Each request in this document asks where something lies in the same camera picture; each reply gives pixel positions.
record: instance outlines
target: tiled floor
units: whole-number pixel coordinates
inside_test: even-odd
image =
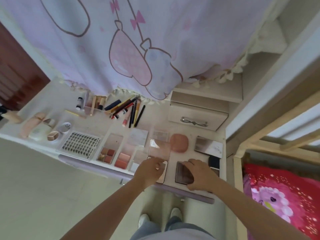
[[[14,142],[0,139],[0,239],[58,240],[121,185],[65,165]],[[112,240],[130,239],[140,214],[164,227],[178,206],[185,222],[225,239],[225,208],[148,188],[132,204]]]

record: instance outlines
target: red blanket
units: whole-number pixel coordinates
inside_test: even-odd
[[[244,167],[250,177],[252,198],[255,201],[311,239],[320,239],[319,181],[299,177],[286,170],[254,164],[245,164]]]

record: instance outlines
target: pink and white curtain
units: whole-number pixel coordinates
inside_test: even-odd
[[[65,80],[163,100],[214,65],[230,68],[271,0],[0,0]]]

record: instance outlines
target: sneaker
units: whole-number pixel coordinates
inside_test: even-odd
[[[138,221],[138,228],[140,228],[143,225],[143,223],[149,222],[149,221],[150,221],[150,218],[147,214],[141,215]]]
[[[183,222],[182,213],[181,213],[181,210],[179,210],[179,208],[172,209],[171,214],[170,214],[170,218],[172,218],[173,216],[177,216]]]

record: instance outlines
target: wooden door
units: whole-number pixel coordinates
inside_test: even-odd
[[[0,103],[20,110],[50,82],[0,23]]]

